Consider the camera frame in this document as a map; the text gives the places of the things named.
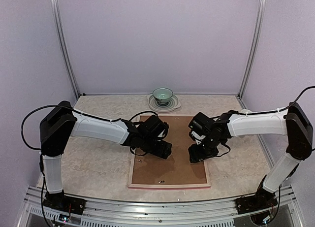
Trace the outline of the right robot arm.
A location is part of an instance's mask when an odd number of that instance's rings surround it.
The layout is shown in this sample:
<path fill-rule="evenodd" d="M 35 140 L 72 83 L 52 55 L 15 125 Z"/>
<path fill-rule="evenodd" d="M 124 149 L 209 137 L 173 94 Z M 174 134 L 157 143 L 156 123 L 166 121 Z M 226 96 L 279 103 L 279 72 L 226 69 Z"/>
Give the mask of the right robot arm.
<path fill-rule="evenodd" d="M 230 110 L 219 116 L 208 117 L 197 113 L 189 123 L 189 136 L 195 141 L 189 149 L 189 161 L 197 163 L 220 157 L 218 146 L 228 147 L 227 141 L 243 135 L 277 134 L 287 137 L 285 153 L 263 178 L 252 205 L 262 209 L 271 195 L 290 177 L 313 148 L 313 126 L 297 100 L 288 106 L 270 111 L 250 112 Z"/>

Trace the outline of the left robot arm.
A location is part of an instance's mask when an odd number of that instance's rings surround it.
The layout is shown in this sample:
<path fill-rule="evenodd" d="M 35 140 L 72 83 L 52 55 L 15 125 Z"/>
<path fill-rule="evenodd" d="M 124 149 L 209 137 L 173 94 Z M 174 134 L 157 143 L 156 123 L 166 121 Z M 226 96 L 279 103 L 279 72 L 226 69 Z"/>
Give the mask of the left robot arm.
<path fill-rule="evenodd" d="M 89 138 L 104 140 L 109 143 L 128 147 L 132 153 L 141 150 L 140 156 L 154 155 L 167 159 L 172 152 L 171 143 L 165 141 L 169 131 L 168 123 L 162 121 L 157 113 L 144 120 L 135 122 L 133 119 L 106 119 L 76 110 L 69 101 L 39 107 L 29 112 L 21 122 L 21 138 L 24 144 L 35 150 L 25 138 L 26 120 L 41 110 L 50 112 L 39 124 L 40 169 L 43 175 L 50 202 L 63 210 L 69 205 L 69 199 L 63 194 L 62 156 L 72 138 Z"/>

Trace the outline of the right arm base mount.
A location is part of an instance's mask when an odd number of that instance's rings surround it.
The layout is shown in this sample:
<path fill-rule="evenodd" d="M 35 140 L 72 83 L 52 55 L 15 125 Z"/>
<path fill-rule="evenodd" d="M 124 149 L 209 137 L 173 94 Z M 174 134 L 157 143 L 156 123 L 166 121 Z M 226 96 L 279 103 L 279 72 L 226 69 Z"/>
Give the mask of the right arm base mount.
<path fill-rule="evenodd" d="M 237 213 L 246 214 L 263 210 L 272 206 L 277 206 L 275 192 L 268 192 L 260 185 L 255 194 L 250 196 L 241 196 L 235 200 Z"/>

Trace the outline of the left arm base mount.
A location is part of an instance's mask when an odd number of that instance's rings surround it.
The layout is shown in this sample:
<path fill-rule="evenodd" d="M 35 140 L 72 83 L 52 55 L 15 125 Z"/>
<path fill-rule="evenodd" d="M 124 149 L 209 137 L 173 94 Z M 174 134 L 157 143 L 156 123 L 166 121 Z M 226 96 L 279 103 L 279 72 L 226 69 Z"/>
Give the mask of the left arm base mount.
<path fill-rule="evenodd" d="M 56 194 L 46 193 L 43 201 L 45 207 L 77 215 L 83 215 L 85 204 L 86 200 L 67 196 L 64 191 Z"/>

